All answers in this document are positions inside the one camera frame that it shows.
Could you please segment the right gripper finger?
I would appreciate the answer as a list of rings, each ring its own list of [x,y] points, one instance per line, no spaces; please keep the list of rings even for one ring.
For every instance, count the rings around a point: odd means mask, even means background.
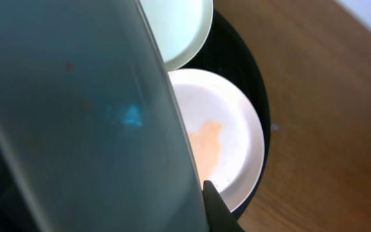
[[[210,180],[204,181],[202,195],[210,232],[244,232]]]

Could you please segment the pinkish white plate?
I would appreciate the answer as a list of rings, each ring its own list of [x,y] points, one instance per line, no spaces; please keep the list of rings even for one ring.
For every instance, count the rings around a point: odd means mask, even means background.
[[[259,116],[247,96],[218,74],[186,68],[171,71],[169,78],[199,179],[211,181],[236,213],[254,191],[265,164]]]

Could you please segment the light grey plate bottom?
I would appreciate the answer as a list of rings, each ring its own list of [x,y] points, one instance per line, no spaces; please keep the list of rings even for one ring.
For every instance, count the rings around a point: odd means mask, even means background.
[[[0,1],[0,231],[208,231],[138,1]]]

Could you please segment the round black serving tray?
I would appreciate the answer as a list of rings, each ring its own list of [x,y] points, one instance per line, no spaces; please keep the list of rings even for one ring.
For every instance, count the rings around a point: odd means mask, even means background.
[[[246,94],[262,126],[265,148],[258,175],[262,177],[271,139],[271,115],[267,92],[252,53],[235,28],[219,11],[214,11],[213,27],[208,41],[202,51],[186,66],[219,74]],[[0,231],[36,231],[36,229],[0,156]]]

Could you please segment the white plate top left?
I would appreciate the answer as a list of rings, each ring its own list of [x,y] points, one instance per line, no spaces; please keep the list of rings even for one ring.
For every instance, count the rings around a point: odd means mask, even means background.
[[[214,15],[213,0],[140,0],[167,71],[177,70],[201,50]]]

